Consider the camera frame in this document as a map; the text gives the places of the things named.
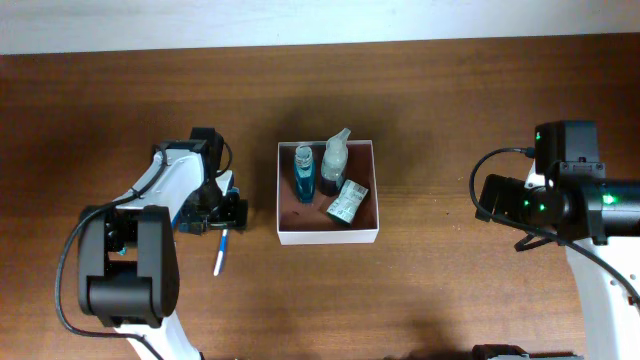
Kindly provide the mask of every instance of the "blue bottle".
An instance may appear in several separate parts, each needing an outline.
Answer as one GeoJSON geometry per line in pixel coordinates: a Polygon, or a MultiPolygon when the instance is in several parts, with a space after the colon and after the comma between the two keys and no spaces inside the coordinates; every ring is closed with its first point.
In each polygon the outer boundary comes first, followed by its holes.
{"type": "Polygon", "coordinates": [[[298,146],[294,159],[294,172],[296,173],[296,195],[303,204],[313,201],[316,191],[316,167],[313,161],[313,152],[308,146],[298,146]]]}

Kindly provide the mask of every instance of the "blue liquid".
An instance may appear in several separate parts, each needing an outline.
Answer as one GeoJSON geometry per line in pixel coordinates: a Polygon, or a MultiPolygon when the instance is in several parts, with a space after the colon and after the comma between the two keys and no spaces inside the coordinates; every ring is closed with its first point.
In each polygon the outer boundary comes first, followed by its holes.
{"type": "Polygon", "coordinates": [[[316,191],[316,167],[315,161],[311,160],[311,165],[299,167],[294,162],[296,173],[296,195],[303,204],[310,204],[313,201],[313,194],[316,191]]]}

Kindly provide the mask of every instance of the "cable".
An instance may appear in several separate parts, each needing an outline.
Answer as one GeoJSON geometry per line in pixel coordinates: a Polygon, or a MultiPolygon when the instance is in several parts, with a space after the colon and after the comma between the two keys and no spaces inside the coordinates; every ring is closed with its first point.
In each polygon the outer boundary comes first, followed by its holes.
{"type": "Polygon", "coordinates": [[[218,170],[216,177],[220,177],[222,176],[222,174],[227,172],[227,170],[229,170],[229,168],[231,167],[231,162],[233,161],[233,152],[231,152],[231,146],[229,146],[226,141],[224,142],[224,146],[227,148],[227,152],[229,153],[229,161],[227,161],[227,166],[225,166],[223,170],[218,170]]]}
{"type": "MultiPolygon", "coordinates": [[[[491,218],[494,222],[496,222],[498,224],[502,224],[502,225],[506,225],[506,226],[510,226],[510,227],[522,230],[522,231],[526,232],[529,236],[534,236],[535,235],[537,237],[541,237],[541,238],[544,239],[544,240],[541,240],[541,241],[543,241],[545,243],[549,243],[549,242],[555,241],[556,243],[558,243],[558,245],[567,246],[567,247],[571,248],[572,250],[578,252],[579,254],[583,255],[587,259],[593,261],[596,265],[600,266],[606,272],[608,272],[613,278],[615,278],[625,288],[625,290],[627,290],[627,292],[629,293],[629,296],[631,296],[631,300],[633,301],[633,303],[640,310],[640,294],[638,294],[638,292],[633,287],[633,285],[631,285],[631,283],[629,283],[629,281],[627,281],[627,279],[624,276],[622,276],[622,274],[620,274],[616,269],[614,269],[606,261],[600,259],[598,256],[596,256],[595,254],[593,254],[589,250],[583,248],[582,246],[579,246],[579,245],[577,245],[577,244],[575,244],[575,243],[573,243],[571,241],[567,241],[567,240],[564,240],[564,239],[560,238],[557,234],[554,234],[552,232],[539,229],[539,228],[534,227],[534,226],[530,226],[530,225],[526,225],[526,224],[522,224],[522,223],[518,223],[518,222],[512,221],[511,219],[508,219],[508,218],[506,218],[504,216],[494,215],[491,212],[489,212],[487,209],[483,208],[482,205],[480,205],[480,203],[478,202],[478,198],[476,197],[476,190],[475,190],[476,173],[478,172],[478,169],[480,168],[480,166],[482,166],[482,164],[485,161],[487,161],[487,159],[489,159],[490,157],[492,157],[494,155],[497,155],[497,154],[500,154],[500,153],[517,152],[517,153],[523,153],[523,154],[527,155],[527,157],[532,157],[532,156],[530,156],[532,154],[531,149],[532,148],[502,148],[502,149],[494,150],[494,151],[488,153],[487,155],[485,155],[484,157],[482,157],[482,159],[480,159],[480,161],[478,161],[476,166],[473,168],[473,170],[471,171],[471,175],[469,176],[469,195],[471,196],[471,201],[473,202],[473,205],[476,207],[476,209],[478,209],[478,211],[480,213],[482,213],[486,217],[491,218]]],[[[526,246],[526,243],[528,241],[525,241],[525,240],[527,240],[529,238],[529,236],[527,236],[524,239],[522,239],[518,244],[522,243],[523,246],[526,246]]],[[[538,244],[536,242],[536,243],[530,244],[529,246],[531,248],[535,248],[535,247],[542,246],[542,245],[544,245],[544,244],[542,244],[542,243],[538,244]]]]}
{"type": "Polygon", "coordinates": [[[144,336],[140,336],[137,334],[121,334],[121,333],[86,331],[86,330],[81,330],[74,327],[69,323],[69,320],[67,320],[67,317],[64,315],[64,311],[62,310],[61,296],[60,296],[64,263],[67,259],[67,255],[69,255],[69,250],[71,249],[73,240],[78,236],[78,234],[80,234],[80,232],[82,232],[82,230],[87,225],[87,223],[89,223],[91,220],[95,219],[99,215],[115,208],[118,205],[126,204],[132,200],[142,197],[142,195],[145,192],[147,192],[156,183],[156,181],[158,181],[158,179],[164,172],[165,168],[168,166],[167,153],[165,149],[160,148],[158,146],[154,146],[154,149],[156,151],[159,151],[162,154],[160,168],[153,175],[151,180],[149,180],[149,182],[142,187],[142,189],[137,191],[135,189],[132,189],[133,195],[127,196],[126,198],[122,198],[120,200],[114,200],[112,202],[109,202],[107,204],[104,204],[98,207],[97,209],[93,210],[91,213],[86,215],[84,218],[82,218],[82,220],[80,220],[78,224],[76,224],[76,226],[73,228],[73,231],[71,231],[71,234],[69,235],[69,237],[67,238],[67,241],[64,244],[64,248],[62,249],[62,254],[60,255],[60,260],[58,261],[58,269],[56,270],[54,297],[56,302],[56,313],[58,314],[58,319],[60,319],[60,322],[62,323],[62,325],[71,333],[75,335],[80,335],[80,336],[97,337],[97,338],[134,339],[139,343],[141,343],[142,345],[144,345],[144,347],[147,348],[147,350],[149,350],[149,352],[153,354],[153,356],[155,356],[158,360],[163,360],[162,356],[160,356],[160,354],[153,348],[153,346],[151,346],[151,344],[147,342],[144,336]]]}

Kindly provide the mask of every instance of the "bottle label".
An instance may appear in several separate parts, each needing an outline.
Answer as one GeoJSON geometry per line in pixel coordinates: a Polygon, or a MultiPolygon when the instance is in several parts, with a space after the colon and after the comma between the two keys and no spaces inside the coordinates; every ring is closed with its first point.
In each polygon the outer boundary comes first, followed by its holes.
{"type": "Polygon", "coordinates": [[[340,191],[340,196],[329,206],[327,213],[351,224],[360,203],[362,203],[368,192],[369,190],[364,186],[347,180],[342,191],[340,191]]]}

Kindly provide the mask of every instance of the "blue marker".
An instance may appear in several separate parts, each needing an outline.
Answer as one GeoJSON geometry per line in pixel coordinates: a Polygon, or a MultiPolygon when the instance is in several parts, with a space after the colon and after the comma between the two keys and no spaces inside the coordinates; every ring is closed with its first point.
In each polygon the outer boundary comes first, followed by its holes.
{"type": "Polygon", "coordinates": [[[213,276],[220,274],[220,268],[222,267],[222,260],[224,259],[224,253],[227,251],[227,236],[229,230],[222,230],[222,238],[220,239],[220,249],[218,250],[218,257],[216,258],[216,266],[213,268],[213,276]]]}

